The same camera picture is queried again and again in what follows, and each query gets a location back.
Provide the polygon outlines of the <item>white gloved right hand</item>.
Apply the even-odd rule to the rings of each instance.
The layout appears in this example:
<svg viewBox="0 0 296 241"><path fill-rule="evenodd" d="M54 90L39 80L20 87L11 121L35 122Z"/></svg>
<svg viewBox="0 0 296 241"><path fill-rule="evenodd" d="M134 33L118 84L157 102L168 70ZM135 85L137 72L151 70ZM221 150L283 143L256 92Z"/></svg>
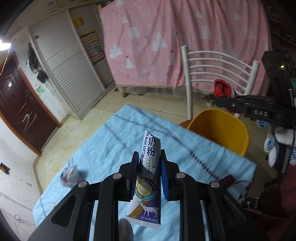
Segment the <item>white gloved right hand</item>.
<svg viewBox="0 0 296 241"><path fill-rule="evenodd" d="M280 126L277 126L273 131L271 124L262 120L257 120L256 124L259 128L269 127L266 140L264 142L264 151L268 154L269 166L273 167L276 163L276 158L278 157L279 148L276 147L276 144L283 144L287 147L292 147L293 144L289 164L295 166L295 131Z"/></svg>

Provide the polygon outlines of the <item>white gloved left hand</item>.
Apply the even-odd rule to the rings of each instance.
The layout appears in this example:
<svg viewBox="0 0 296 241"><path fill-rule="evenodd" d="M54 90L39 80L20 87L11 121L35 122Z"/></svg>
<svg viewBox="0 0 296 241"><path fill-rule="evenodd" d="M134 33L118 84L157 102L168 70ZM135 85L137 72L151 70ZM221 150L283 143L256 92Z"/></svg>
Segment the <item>white gloved left hand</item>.
<svg viewBox="0 0 296 241"><path fill-rule="evenodd" d="M118 235L119 241L134 241L132 225L125 218L118 221Z"/></svg>

